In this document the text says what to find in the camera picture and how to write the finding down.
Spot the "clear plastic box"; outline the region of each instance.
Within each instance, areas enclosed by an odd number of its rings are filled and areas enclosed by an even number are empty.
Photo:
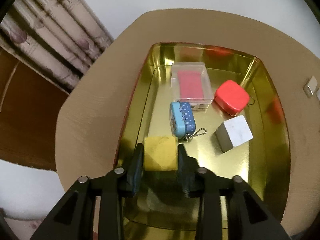
[[[189,102],[193,110],[213,101],[211,83],[203,62],[175,62],[171,66],[173,101]]]

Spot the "gold tray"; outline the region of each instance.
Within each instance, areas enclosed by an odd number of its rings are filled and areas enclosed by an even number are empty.
[[[206,111],[194,111],[197,128],[206,128],[207,134],[183,143],[188,155],[195,157],[200,166],[226,178],[240,175],[281,220],[290,180],[286,122],[265,66],[257,57],[243,52],[199,44],[153,45],[132,96],[117,165],[121,165],[145,137],[171,136],[169,105],[173,62],[204,62],[213,93],[229,79],[249,93],[249,105],[240,114],[246,117],[252,140],[222,153],[214,132],[230,116],[213,102]],[[194,239],[199,199],[187,199],[177,188],[175,172],[144,172],[137,196],[124,200],[126,239]],[[221,206],[224,237],[227,237],[223,197]]]

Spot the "curtain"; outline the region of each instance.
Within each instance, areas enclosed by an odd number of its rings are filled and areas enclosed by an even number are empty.
[[[66,92],[112,41],[82,0],[15,0],[0,23],[0,46]]]

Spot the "brown table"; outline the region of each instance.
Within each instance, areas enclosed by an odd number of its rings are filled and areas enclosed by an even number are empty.
[[[146,55],[157,42],[227,47],[260,58],[279,94],[288,126],[291,182],[282,225],[292,235],[320,209],[320,104],[303,91],[320,60],[293,38],[234,14],[169,9],[143,14],[90,68],[60,110],[56,166],[65,190],[81,175],[103,176],[114,163],[121,128]]]

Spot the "red keychain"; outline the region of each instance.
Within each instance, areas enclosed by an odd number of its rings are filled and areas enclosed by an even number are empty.
[[[216,90],[213,98],[228,114],[236,116],[249,102],[249,94],[236,82],[228,80]]]

